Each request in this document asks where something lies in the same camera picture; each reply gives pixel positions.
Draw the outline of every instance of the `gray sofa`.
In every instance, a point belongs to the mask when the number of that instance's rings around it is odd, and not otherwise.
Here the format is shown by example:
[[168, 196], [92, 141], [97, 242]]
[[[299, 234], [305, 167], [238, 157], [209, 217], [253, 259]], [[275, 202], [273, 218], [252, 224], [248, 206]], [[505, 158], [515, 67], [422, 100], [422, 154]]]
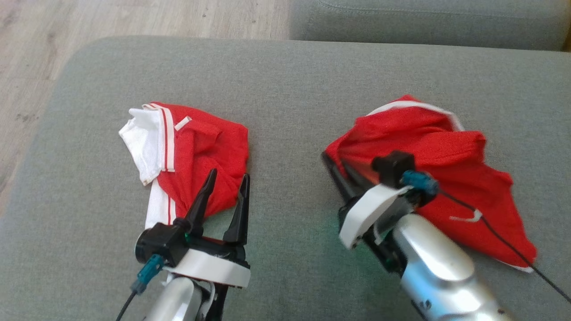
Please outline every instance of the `gray sofa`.
[[569, 0], [293, 0], [291, 38], [561, 50]]
[[[426, 45], [123, 37], [66, 66], [0, 218], [0, 320], [113, 320], [141, 268], [133, 245], [149, 189], [117, 131], [149, 101], [250, 129], [250, 286], [225, 320], [420, 320], [364, 246], [337, 238], [341, 199], [320, 152], [375, 107], [410, 93], [488, 138], [508, 171], [537, 265], [571, 292], [571, 54]], [[220, 238], [231, 213], [211, 218]], [[567, 320], [537, 275], [468, 251], [518, 320]], [[160, 281], [136, 297], [141, 320]]]

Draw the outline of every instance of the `red cloth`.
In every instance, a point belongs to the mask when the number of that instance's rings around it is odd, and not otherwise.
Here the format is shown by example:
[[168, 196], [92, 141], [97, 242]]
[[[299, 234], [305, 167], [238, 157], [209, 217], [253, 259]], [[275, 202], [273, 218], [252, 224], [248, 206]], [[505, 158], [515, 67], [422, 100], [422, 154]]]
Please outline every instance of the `red cloth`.
[[186, 215], [212, 168], [218, 169], [218, 174], [205, 217], [234, 206], [246, 172], [248, 129], [195, 108], [152, 104], [169, 109], [173, 124], [191, 118], [174, 131], [175, 171], [162, 171], [157, 177], [160, 187], [175, 201], [176, 216]]
[[[398, 101], [416, 100], [407, 95]], [[393, 150], [413, 154], [417, 170], [430, 173], [443, 190], [479, 209], [505, 240], [533, 262], [537, 250], [527, 239], [513, 202], [510, 193], [513, 181], [508, 173], [484, 164], [485, 143], [479, 131], [454, 131], [445, 114], [406, 107], [357, 118], [355, 126], [325, 151], [341, 170], [341, 159], [357, 168], [368, 168], [374, 157], [386, 156]], [[454, 241], [515, 267], [528, 267], [481, 220], [451, 219], [475, 216], [446, 197], [437, 196], [418, 212]]]

